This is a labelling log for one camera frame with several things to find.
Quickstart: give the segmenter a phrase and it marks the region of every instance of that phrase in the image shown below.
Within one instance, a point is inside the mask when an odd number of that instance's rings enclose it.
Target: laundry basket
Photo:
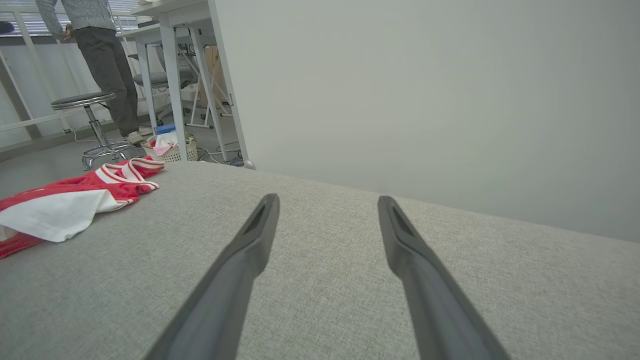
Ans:
[[[196,137],[192,134],[186,133],[187,137],[187,160],[189,161],[197,161],[198,160],[198,149],[196,146]],[[151,156],[153,160],[156,161],[164,161],[165,163],[171,163],[173,161],[180,161],[180,149],[171,148],[166,151],[162,156],[156,155],[153,147],[151,147],[151,142],[156,139],[157,135],[151,136],[147,141],[142,143],[142,149],[145,150],[147,155]]]

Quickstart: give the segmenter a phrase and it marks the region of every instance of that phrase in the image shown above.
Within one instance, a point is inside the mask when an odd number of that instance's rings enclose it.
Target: gray sweater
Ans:
[[[82,29],[88,26],[115,30],[116,26],[111,20],[108,0],[61,0],[67,16],[71,20],[74,29]],[[58,0],[36,0],[38,10],[47,29],[54,38],[63,40],[65,31],[60,26],[54,7]]]

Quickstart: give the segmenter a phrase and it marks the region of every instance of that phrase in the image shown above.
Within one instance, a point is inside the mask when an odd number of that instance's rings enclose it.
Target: gray upholstery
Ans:
[[[151,79],[151,86],[156,86],[158,84],[167,84],[168,80],[166,78],[166,73],[165,72],[152,72],[149,74],[149,77]],[[189,82],[191,83],[193,80],[193,73],[191,71],[180,71],[180,82],[184,83],[184,82]],[[137,74],[133,77],[133,81],[135,81],[137,84],[142,85],[142,74]]]
[[[260,198],[281,198],[238,359],[416,359],[378,194],[210,163],[85,232],[0,260],[14,359],[141,359]],[[640,354],[640,244],[397,198],[513,359]]]

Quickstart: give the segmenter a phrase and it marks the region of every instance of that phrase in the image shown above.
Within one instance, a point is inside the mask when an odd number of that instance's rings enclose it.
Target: cardboard box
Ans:
[[[224,91],[227,91],[227,87],[225,86],[225,78],[222,74],[222,68],[220,65],[220,59],[217,56],[218,48],[216,46],[209,46],[204,49],[204,57],[207,61],[207,66],[209,68],[209,73],[214,74],[214,79],[220,86],[220,88]],[[213,94],[218,98],[220,102],[225,101],[223,93],[218,90],[218,87],[213,85]],[[202,102],[202,106],[207,106],[207,94],[204,92],[204,84],[200,83],[200,90],[198,91],[198,100]]]

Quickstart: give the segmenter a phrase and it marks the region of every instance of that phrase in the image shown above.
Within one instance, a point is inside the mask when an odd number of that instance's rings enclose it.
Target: desk leg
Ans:
[[[149,74],[149,55],[147,45],[136,43],[138,48],[138,60],[140,62],[140,72],[142,73],[142,87],[145,89],[145,98],[147,99],[147,108],[149,109],[149,121],[151,128],[156,131],[156,108],[154,106],[154,93],[151,89],[151,76]]]
[[[171,109],[173,110],[173,122],[175,132],[178,135],[180,147],[180,160],[187,161],[187,143],[184,139],[184,119],[182,118],[182,97],[180,96],[180,75],[178,73],[178,49],[175,41],[173,26],[169,23],[169,14],[160,14],[160,36],[164,49],[164,66],[166,78],[169,82],[169,94],[171,95]]]
[[[193,41],[193,47],[196,52],[196,61],[198,62],[198,69],[200,69],[200,78],[204,84],[204,92],[207,95],[207,102],[209,103],[209,110],[211,111],[211,119],[213,120],[213,126],[216,128],[216,135],[218,136],[218,142],[220,143],[220,151],[222,152],[222,159],[229,161],[227,158],[227,148],[225,148],[225,141],[222,139],[222,129],[220,128],[220,120],[218,119],[218,112],[216,111],[216,103],[214,102],[213,86],[211,85],[211,75],[209,74],[209,68],[207,62],[204,60],[204,52],[202,51],[202,40],[200,39],[200,32],[198,29],[189,28],[191,33],[191,40]]]

